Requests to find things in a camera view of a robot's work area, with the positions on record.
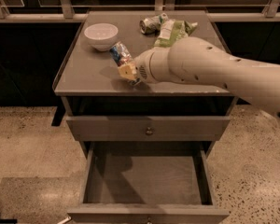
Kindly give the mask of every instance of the floor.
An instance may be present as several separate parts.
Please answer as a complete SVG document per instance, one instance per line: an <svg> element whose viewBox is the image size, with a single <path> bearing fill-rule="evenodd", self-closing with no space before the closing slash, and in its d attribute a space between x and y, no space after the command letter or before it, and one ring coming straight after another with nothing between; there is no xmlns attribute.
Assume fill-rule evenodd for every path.
<svg viewBox="0 0 280 224"><path fill-rule="evenodd" d="M86 161L54 107L0 107L0 214L19 223L58 223L79 197ZM222 224L280 224L280 123L238 105L207 159Z"/></svg>

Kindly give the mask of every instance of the concrete floor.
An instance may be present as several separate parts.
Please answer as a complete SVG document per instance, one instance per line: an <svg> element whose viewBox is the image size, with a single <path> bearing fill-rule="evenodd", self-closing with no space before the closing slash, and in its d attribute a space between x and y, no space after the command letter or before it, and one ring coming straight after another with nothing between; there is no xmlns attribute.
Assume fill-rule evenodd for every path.
<svg viewBox="0 0 280 224"><path fill-rule="evenodd" d="M58 223L77 204L86 161L54 107L0 107L0 213L19 223ZM231 112L208 157L222 224L280 224L280 123L250 105Z"/></svg>

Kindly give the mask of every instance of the drawer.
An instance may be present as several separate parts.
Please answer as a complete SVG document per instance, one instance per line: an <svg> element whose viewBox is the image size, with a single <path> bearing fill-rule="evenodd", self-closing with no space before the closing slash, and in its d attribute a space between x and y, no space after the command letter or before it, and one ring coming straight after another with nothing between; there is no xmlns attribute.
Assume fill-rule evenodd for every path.
<svg viewBox="0 0 280 224"><path fill-rule="evenodd" d="M76 223L219 223L201 142L91 142Z"/></svg>
<svg viewBox="0 0 280 224"><path fill-rule="evenodd" d="M78 141L216 141L229 117L78 116L67 123Z"/></svg>

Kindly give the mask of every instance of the bowl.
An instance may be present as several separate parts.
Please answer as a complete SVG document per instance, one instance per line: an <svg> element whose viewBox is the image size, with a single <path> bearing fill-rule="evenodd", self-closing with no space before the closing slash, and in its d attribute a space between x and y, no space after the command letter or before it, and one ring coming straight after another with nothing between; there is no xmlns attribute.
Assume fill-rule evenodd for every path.
<svg viewBox="0 0 280 224"><path fill-rule="evenodd" d="M85 29L88 43L95 49L107 51L118 41L119 29L109 23L97 23Z"/></svg>

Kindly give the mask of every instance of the gray tabletop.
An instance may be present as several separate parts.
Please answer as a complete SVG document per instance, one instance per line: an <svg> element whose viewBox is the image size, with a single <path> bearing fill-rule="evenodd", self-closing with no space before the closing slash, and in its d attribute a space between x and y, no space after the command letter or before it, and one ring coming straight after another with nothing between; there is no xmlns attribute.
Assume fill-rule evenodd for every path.
<svg viewBox="0 0 280 224"><path fill-rule="evenodd" d="M139 22L143 18L159 15L159 11L93 11L89 14L79 34L69 60L55 88L61 96L109 96L109 95L229 95L218 87L180 85L162 82L139 84L133 87L119 76L117 65L108 51L101 52L91 47L84 30L95 23L112 23L119 28L119 40L133 57L151 49L156 35L143 35ZM171 19L198 22L192 34L215 46L223 46L204 11L166 11Z"/></svg>

